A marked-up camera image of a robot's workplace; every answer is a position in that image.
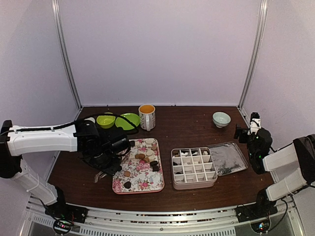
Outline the pink divided tin box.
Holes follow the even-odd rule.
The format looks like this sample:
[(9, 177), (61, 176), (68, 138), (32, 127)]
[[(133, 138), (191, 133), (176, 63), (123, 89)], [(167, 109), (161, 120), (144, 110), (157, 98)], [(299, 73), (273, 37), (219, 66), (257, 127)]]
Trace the pink divided tin box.
[(175, 148), (170, 163), (176, 190), (210, 188), (218, 179), (208, 147)]

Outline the pink rabbit tin lid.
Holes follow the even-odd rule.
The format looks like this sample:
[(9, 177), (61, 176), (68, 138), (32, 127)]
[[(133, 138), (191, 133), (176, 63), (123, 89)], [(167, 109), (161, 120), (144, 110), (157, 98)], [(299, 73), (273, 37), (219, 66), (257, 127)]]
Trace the pink rabbit tin lid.
[(209, 146), (212, 161), (219, 177), (246, 170), (249, 165), (235, 142)]

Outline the floral pink tray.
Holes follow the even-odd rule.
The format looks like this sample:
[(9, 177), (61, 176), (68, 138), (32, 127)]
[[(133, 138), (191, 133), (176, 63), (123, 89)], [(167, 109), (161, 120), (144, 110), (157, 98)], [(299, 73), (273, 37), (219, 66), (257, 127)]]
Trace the floral pink tray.
[(161, 191), (164, 177), (157, 139), (134, 139), (130, 142), (133, 146), (122, 159), (122, 170), (113, 176), (112, 190), (116, 194)]

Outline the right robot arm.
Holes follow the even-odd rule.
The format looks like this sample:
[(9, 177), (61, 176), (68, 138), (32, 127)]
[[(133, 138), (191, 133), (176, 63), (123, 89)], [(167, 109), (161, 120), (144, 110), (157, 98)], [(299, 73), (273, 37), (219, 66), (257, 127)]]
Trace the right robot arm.
[(313, 134), (294, 139), (293, 142), (272, 153), (271, 133), (254, 121), (250, 128), (235, 127), (234, 138), (247, 145), (252, 169), (258, 174), (272, 172), (281, 167), (298, 163), (291, 174), (277, 183), (260, 190), (256, 202), (238, 207), (237, 213), (248, 219), (250, 215), (266, 217), (277, 212), (277, 200), (289, 194), (311, 187), (315, 181), (315, 136)]

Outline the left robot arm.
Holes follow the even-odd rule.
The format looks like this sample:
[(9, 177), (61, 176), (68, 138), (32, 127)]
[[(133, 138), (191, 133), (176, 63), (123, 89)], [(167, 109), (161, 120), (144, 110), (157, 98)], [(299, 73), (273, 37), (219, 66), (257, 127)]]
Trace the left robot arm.
[(130, 149), (122, 128), (105, 131), (91, 118), (45, 127), (21, 127), (6, 120), (0, 132), (0, 176), (16, 181), (59, 218), (67, 218), (71, 208), (63, 191), (43, 181), (22, 156), (47, 151), (79, 152), (84, 163), (113, 176), (121, 170), (122, 157)]

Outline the metal serving tongs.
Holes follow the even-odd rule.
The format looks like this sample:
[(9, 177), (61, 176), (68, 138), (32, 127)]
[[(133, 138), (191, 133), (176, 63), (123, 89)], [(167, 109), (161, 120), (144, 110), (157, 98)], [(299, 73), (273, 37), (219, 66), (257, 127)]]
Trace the metal serving tongs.
[(104, 173), (104, 172), (99, 172), (99, 173), (96, 174), (95, 177), (94, 177), (94, 183), (97, 183), (99, 180), (101, 180), (101, 179), (104, 178), (105, 176), (107, 176), (106, 173)]

